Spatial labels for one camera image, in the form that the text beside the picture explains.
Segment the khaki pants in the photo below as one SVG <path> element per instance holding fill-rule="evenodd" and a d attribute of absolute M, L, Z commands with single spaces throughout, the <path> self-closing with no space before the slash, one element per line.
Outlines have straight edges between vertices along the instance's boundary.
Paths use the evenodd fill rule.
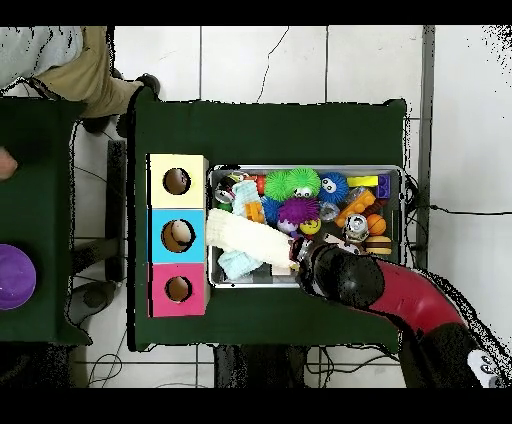
<path fill-rule="evenodd" d="M 130 98 L 142 82 L 123 81 L 110 75 L 107 27 L 85 26 L 82 35 L 84 43 L 80 56 L 34 79 L 66 100 L 86 103 L 83 118 L 126 113 Z"/>

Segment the blue fuzzy ball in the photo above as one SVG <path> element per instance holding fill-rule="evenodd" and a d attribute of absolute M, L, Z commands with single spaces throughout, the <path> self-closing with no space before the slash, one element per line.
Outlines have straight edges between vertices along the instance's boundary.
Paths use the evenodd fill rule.
<path fill-rule="evenodd" d="M 318 193 L 318 200 L 337 205 L 347 197 L 350 190 L 347 179 L 339 172 L 322 174 L 320 179 L 322 180 L 322 187 L 320 187 Z"/>
<path fill-rule="evenodd" d="M 270 197 L 263 196 L 261 198 L 261 204 L 263 206 L 267 224 L 276 225 L 278 220 L 277 211 L 281 206 L 283 206 L 283 202 L 278 202 Z"/>

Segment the orange toy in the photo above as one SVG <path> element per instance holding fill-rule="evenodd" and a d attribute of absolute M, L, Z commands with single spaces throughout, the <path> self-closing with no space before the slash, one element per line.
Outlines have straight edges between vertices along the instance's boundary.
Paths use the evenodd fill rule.
<path fill-rule="evenodd" d="M 355 200 L 350 202 L 349 205 L 338 214 L 334 222 L 336 222 L 338 227 L 343 228 L 347 216 L 363 212 L 368 206 L 373 204 L 373 202 L 375 202 L 375 196 L 370 190 L 365 189 Z"/>
<path fill-rule="evenodd" d="M 247 219 L 263 224 L 265 222 L 265 218 L 261 213 L 261 208 L 261 203 L 259 202 L 246 203 L 245 214 L 247 215 Z"/>
<path fill-rule="evenodd" d="M 368 222 L 368 231 L 371 236 L 381 236 L 386 231 L 386 221 L 382 216 L 374 213 L 366 218 L 366 221 Z"/>

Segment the purple bowl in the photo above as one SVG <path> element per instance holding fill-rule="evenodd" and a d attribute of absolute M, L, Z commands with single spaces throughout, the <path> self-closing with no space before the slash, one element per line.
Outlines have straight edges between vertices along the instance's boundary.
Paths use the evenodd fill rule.
<path fill-rule="evenodd" d="M 9 244 L 0 244 L 0 310 L 23 305 L 36 287 L 36 270 L 29 257 Z"/>

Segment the pink box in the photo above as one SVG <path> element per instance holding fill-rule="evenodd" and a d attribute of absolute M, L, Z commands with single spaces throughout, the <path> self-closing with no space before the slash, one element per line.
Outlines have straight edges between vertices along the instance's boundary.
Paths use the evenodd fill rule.
<path fill-rule="evenodd" d="M 149 308 L 151 317 L 177 317 L 188 315 L 204 315 L 206 309 L 204 264 L 158 264 L 152 265 L 153 279 L 150 280 L 148 266 L 148 282 L 151 287 L 153 300 L 153 314 Z M 192 292 L 183 302 L 175 302 L 167 296 L 165 287 L 173 277 L 184 277 L 190 282 Z"/>

